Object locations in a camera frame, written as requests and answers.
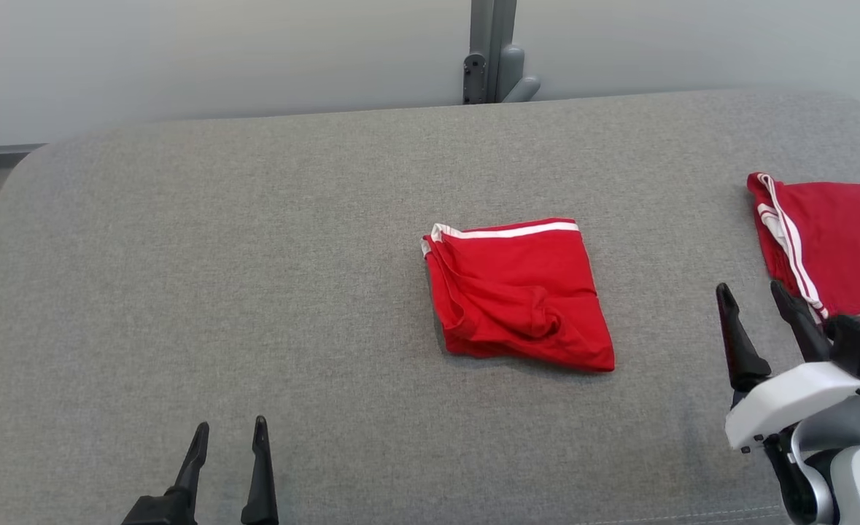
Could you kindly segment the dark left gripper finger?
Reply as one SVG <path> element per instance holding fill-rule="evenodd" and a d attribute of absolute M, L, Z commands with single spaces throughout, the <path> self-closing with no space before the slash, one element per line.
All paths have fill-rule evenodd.
<path fill-rule="evenodd" d="M 195 524 L 194 512 L 201 469 L 209 446 L 209 423 L 201 422 L 177 473 L 175 483 L 159 497 L 141 496 L 123 524 Z"/>
<path fill-rule="evenodd" d="M 279 509 L 273 474 L 268 424 L 264 416 L 257 416 L 252 436 L 254 464 L 247 503 L 241 511 L 241 524 L 279 524 Z"/>

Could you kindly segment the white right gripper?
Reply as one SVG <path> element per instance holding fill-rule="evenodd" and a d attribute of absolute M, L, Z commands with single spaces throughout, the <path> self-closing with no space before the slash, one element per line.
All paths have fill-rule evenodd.
<path fill-rule="evenodd" d="M 736 395 L 746 395 L 724 422 L 729 445 L 734 451 L 755 448 L 789 427 L 796 427 L 793 441 L 806 451 L 860 445 L 860 379 L 827 362 L 829 339 L 803 299 L 790 295 L 779 280 L 771 280 L 770 292 L 803 361 L 812 363 L 770 378 L 770 365 L 747 335 L 733 293 L 726 283 L 718 284 L 716 302 L 729 384 Z"/>

